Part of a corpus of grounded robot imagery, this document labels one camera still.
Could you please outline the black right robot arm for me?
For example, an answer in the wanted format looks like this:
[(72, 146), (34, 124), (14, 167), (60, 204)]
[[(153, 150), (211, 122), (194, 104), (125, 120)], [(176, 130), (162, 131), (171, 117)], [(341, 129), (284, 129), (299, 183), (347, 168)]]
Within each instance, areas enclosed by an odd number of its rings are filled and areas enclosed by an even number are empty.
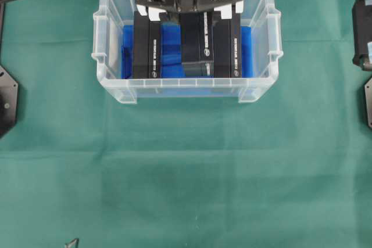
[(355, 0), (352, 8), (355, 54), (353, 64), (371, 71), (371, 0)]

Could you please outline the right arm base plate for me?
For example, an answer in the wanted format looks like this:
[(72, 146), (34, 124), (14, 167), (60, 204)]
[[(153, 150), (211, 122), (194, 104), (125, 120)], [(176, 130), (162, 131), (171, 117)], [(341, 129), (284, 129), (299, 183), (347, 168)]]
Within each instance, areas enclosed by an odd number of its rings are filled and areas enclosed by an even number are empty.
[(364, 85), (364, 95), (366, 101), (367, 125), (372, 128), (372, 78)]

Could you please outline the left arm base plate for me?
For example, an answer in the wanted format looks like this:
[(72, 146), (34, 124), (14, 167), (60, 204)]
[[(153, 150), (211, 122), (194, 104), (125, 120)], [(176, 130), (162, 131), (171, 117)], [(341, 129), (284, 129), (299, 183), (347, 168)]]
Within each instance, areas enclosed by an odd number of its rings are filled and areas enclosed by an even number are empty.
[(1, 138), (16, 124), (18, 83), (1, 66)]

